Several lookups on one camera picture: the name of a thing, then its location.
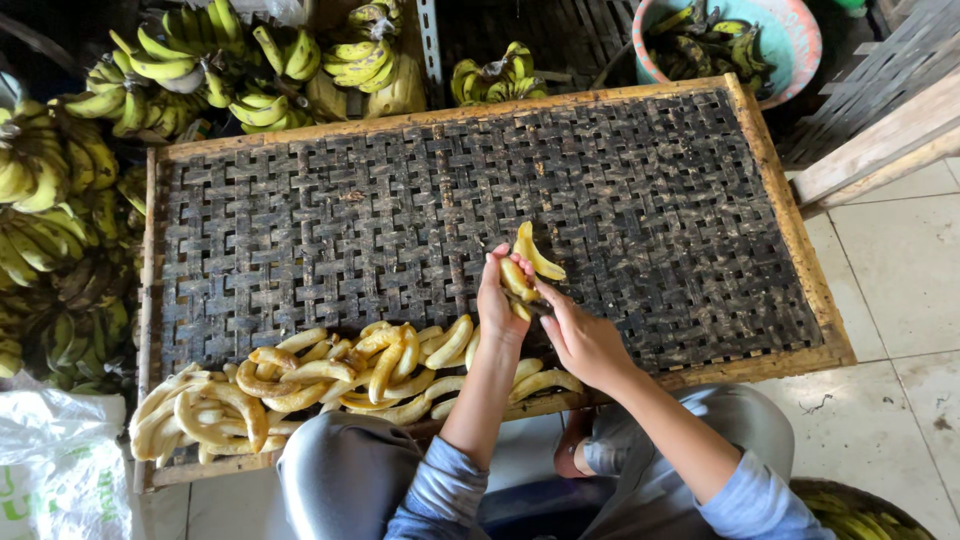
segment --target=white tile floor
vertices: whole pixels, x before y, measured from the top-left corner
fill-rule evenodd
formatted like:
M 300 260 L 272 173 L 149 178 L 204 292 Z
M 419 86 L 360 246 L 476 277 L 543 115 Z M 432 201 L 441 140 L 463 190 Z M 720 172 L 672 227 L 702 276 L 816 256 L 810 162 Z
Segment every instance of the white tile floor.
M 875 493 L 942 540 L 960 539 L 958 180 L 946 160 L 806 223 L 861 363 L 756 384 L 793 424 L 795 476 Z M 505 424 L 491 490 L 548 478 L 562 421 Z M 292 537 L 278 488 L 268 470 L 142 497 L 135 537 Z

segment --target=leg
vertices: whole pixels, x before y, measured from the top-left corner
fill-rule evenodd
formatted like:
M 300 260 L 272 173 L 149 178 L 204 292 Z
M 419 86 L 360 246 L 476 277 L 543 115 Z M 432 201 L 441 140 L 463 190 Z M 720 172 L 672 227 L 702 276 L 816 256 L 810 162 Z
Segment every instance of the leg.
M 417 472 L 420 450 L 386 420 L 328 412 L 290 437 L 276 465 L 298 538 L 383 538 Z
M 704 384 L 672 395 L 734 446 L 754 451 L 781 478 L 790 478 L 793 429 L 766 396 L 740 384 Z M 608 409 L 597 418 L 583 456 L 593 471 L 620 480 L 583 537 L 712 537 L 693 494 L 646 433 L 623 407 Z

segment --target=woven bamboo tray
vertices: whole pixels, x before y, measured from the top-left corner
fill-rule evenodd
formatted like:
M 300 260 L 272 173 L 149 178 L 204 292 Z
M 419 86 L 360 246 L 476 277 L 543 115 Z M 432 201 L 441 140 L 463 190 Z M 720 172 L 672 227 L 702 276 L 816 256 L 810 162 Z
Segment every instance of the woven bamboo tray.
M 855 363 L 756 101 L 735 78 L 209 140 L 150 153 L 142 396 L 292 332 L 448 326 L 532 220 L 558 287 L 667 389 Z M 526 356 L 556 366 L 535 324 Z M 603 403 L 535 396 L 514 420 Z M 408 429 L 426 436 L 440 427 Z M 189 451 L 137 491 L 272 466 Z

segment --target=bamboo frame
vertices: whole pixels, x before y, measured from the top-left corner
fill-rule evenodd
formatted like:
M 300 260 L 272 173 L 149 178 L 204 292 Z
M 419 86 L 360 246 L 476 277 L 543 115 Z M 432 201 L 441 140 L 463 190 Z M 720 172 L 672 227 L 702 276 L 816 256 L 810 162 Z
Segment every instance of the bamboo frame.
M 697 90 L 726 90 L 732 102 L 737 120 L 756 159 L 763 185 L 770 197 L 784 243 L 790 253 L 797 275 L 800 279 L 804 297 L 813 311 L 824 337 L 824 345 L 813 349 L 779 352 L 763 355 L 757 351 L 749 359 L 723 361 L 717 359 L 711 363 L 690 365 L 683 369 L 654 375 L 657 382 L 666 390 L 677 390 L 695 384 L 707 382 L 749 382 L 772 378 L 800 375 L 813 371 L 833 369 L 854 365 L 856 358 L 850 340 L 844 330 L 843 320 L 830 294 L 827 280 L 820 268 L 813 246 L 806 235 L 803 220 L 786 179 L 783 176 L 780 160 L 774 150 L 769 132 L 760 115 L 759 106 L 752 94 L 745 93 L 735 76 L 713 77 L 692 81 L 681 81 L 664 85 L 630 86 L 605 90 L 594 90 L 574 94 L 552 96 L 538 100 L 506 102 L 486 107 L 471 107 L 453 110 L 421 112 L 405 116 L 378 118 L 370 121 L 341 122 L 311 126 L 297 130 L 270 134 L 247 135 L 236 138 L 213 139 L 183 145 L 157 149 L 150 154 L 148 163 L 148 225 L 144 243 L 148 257 L 153 251 L 153 190 L 156 187 L 155 168 L 164 160 L 187 156 L 205 155 L 216 157 L 237 149 L 251 149 L 270 144 L 281 144 L 299 140 L 320 138 L 327 135 L 368 134 L 382 130 L 392 130 L 421 126 L 432 122 L 450 120 L 475 122 L 495 114 L 515 113 L 545 108 L 569 107 L 581 103 L 599 100 L 637 99 L 647 97 L 671 97 Z M 144 286 L 152 283 L 153 265 L 145 261 L 143 274 Z M 141 329 L 149 334 L 149 317 L 141 315 Z M 149 337 L 141 334 L 139 365 L 141 375 L 149 382 L 151 350 Z M 524 400 L 510 405 L 504 414 L 504 421 L 540 416 L 572 408 L 609 403 L 610 398 L 596 391 L 585 394 L 560 392 Z M 439 432 L 442 420 L 426 420 L 408 427 L 411 435 L 420 438 Z M 135 486 L 137 493 L 153 491 L 165 485 L 205 479 L 224 474 L 272 467 L 276 464 L 280 451 L 271 454 L 239 455 L 221 458 L 210 465 L 186 464 L 165 467 L 154 471 L 154 464 L 138 462 L 136 464 Z

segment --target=blue long-sleeve shirt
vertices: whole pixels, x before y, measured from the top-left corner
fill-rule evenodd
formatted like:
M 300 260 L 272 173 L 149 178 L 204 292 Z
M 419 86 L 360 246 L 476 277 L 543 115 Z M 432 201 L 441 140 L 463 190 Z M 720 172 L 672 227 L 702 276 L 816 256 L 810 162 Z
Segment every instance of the blue long-sleeve shirt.
M 434 437 L 403 503 L 387 525 L 388 539 L 465 539 L 487 489 L 481 471 L 462 452 Z M 696 504 L 713 530 L 733 539 L 833 540 L 786 483 L 747 451 L 724 488 Z

